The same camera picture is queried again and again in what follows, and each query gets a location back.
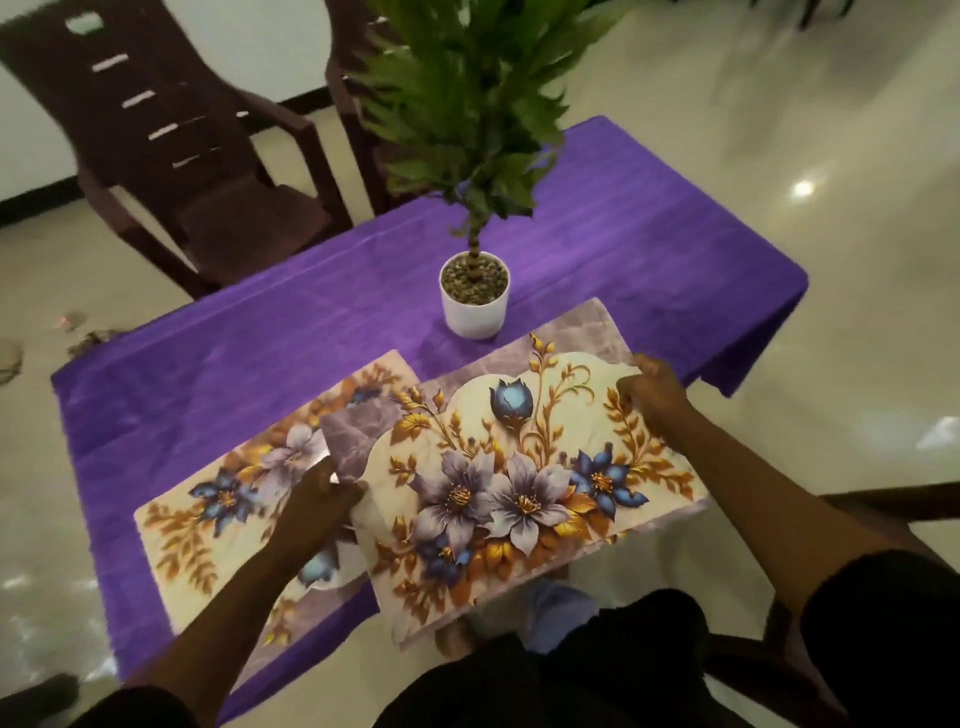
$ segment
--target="purple tablecloth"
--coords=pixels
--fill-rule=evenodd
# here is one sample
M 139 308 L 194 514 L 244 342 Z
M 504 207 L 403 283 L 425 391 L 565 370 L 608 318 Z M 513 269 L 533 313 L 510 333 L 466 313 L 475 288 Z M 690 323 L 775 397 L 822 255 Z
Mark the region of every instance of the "purple tablecloth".
M 495 341 L 444 326 L 443 262 L 464 212 L 417 200 L 94 349 L 53 376 L 121 675 L 171 639 L 133 511 L 383 352 L 422 379 L 599 298 L 634 351 L 731 394 L 806 274 L 610 120 L 567 133 L 531 220 L 494 220 L 513 275 Z M 369 588 L 229 699 L 238 716 L 374 614 Z

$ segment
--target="marble floor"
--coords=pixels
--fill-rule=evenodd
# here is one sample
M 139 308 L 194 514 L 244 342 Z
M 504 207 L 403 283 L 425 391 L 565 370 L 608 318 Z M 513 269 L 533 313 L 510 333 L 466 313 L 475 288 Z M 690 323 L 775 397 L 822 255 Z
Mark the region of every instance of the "marble floor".
M 629 0 L 567 79 L 576 123 L 606 114 L 810 274 L 805 301 L 731 400 L 695 385 L 711 417 L 815 493 L 960 475 L 960 3 L 830 2 L 806 33 L 799 0 Z M 331 109 L 314 116 L 351 213 L 370 208 Z M 310 189 L 276 130 L 256 145 Z M 49 375 L 85 328 L 128 328 L 187 303 L 84 202 L 0 230 L 0 339 L 23 374 L 0 388 L 0 694 L 56 671 L 83 705 L 113 664 Z M 960 528 L 919 531 L 960 567 Z M 714 631 L 758 636 L 772 592 L 709 510 L 573 568 L 608 601 L 661 584 L 695 595 Z M 238 724 L 370 725 L 432 645 L 404 653 L 371 619 L 334 655 Z M 783 721 L 725 687 L 757 726 Z

